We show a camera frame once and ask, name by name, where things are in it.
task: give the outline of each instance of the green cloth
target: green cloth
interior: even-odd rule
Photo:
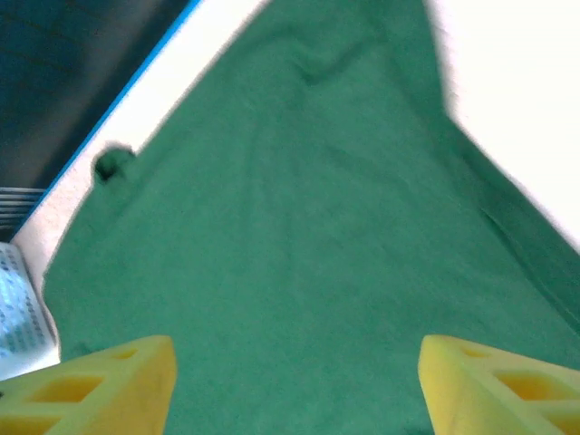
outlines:
[[[427,435],[425,334],[580,368],[580,259],[445,116],[420,0],[275,0],[97,172],[46,301],[64,359],[173,337],[169,435]]]

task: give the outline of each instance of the green fabric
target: green fabric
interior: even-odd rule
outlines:
[[[427,435],[425,334],[580,368],[578,255],[446,118],[420,0],[275,0],[116,152],[45,297],[64,359],[173,337],[167,434]]]

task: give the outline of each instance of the blue edge strip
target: blue edge strip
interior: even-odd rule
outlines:
[[[125,95],[129,91],[129,89],[133,87],[133,84],[135,84],[135,82],[141,77],[141,75],[145,72],[145,70],[149,67],[149,65],[155,60],[155,58],[157,57],[157,55],[159,54],[161,49],[169,42],[169,40],[171,39],[173,34],[175,34],[178,31],[178,29],[181,27],[181,25],[185,22],[185,20],[194,11],[194,9],[199,5],[200,2],[201,2],[201,0],[191,0],[188,3],[188,5],[185,7],[185,9],[183,11],[181,11],[181,14],[179,14],[178,18],[173,22],[173,24],[171,25],[169,30],[163,35],[163,37],[159,40],[157,45],[155,45],[155,48],[153,48],[153,50],[151,51],[149,56],[147,56],[145,61],[141,64],[139,69],[132,75],[130,80],[127,82],[125,87],[122,89],[121,93],[119,93],[119,95],[117,95],[117,98],[115,98],[115,100],[111,103],[111,105],[109,106],[109,109],[107,109],[107,111],[101,116],[99,121],[92,128],[91,132],[87,135],[85,140],[82,142],[81,146],[78,148],[77,151],[74,152],[72,157],[66,162],[66,165],[64,165],[64,168],[61,169],[61,171],[58,173],[58,175],[53,180],[51,185],[44,191],[43,195],[36,202],[34,207],[28,212],[28,215],[26,216],[26,218],[20,223],[20,225],[16,228],[16,231],[12,234],[12,236],[10,238],[14,237],[16,235],[16,233],[18,233],[18,231],[20,231],[20,229],[23,227],[24,223],[34,213],[34,211],[38,208],[38,206],[40,206],[40,204],[44,201],[44,198],[46,198],[46,196],[51,192],[53,187],[56,185],[56,183],[59,182],[61,177],[68,170],[68,168],[71,167],[71,165],[74,163],[74,161],[77,159],[77,157],[79,157],[79,155],[82,153],[82,151],[87,146],[87,144],[91,141],[92,137],[95,135],[97,130],[102,126],[102,124],[105,122],[105,120],[107,118],[109,118],[112,111],[115,110],[115,108],[121,102],[121,100],[123,98],[125,98]]]

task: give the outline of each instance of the rectangular hole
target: rectangular hole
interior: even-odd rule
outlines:
[[[580,399],[577,391],[541,372],[500,372],[496,377],[524,401]]]
[[[488,353],[483,353],[481,351],[476,351],[467,347],[462,347],[461,351],[471,358],[486,358],[489,356]]]
[[[60,417],[1,417],[0,433],[5,435],[44,435]]]
[[[551,415],[546,418],[564,435],[580,435],[580,411],[576,415]]]
[[[137,353],[137,349],[129,349],[128,351],[117,353],[113,356],[113,358],[117,360],[127,360],[131,358],[135,353]]]
[[[78,403],[103,381],[97,376],[68,376],[52,381],[37,391],[30,401]]]

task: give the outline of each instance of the white surface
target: white surface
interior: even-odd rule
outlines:
[[[267,0],[205,0],[67,170],[14,241],[38,289],[111,143],[139,151],[187,89]],[[439,24],[453,114],[483,150],[580,247],[579,6],[430,0]]]

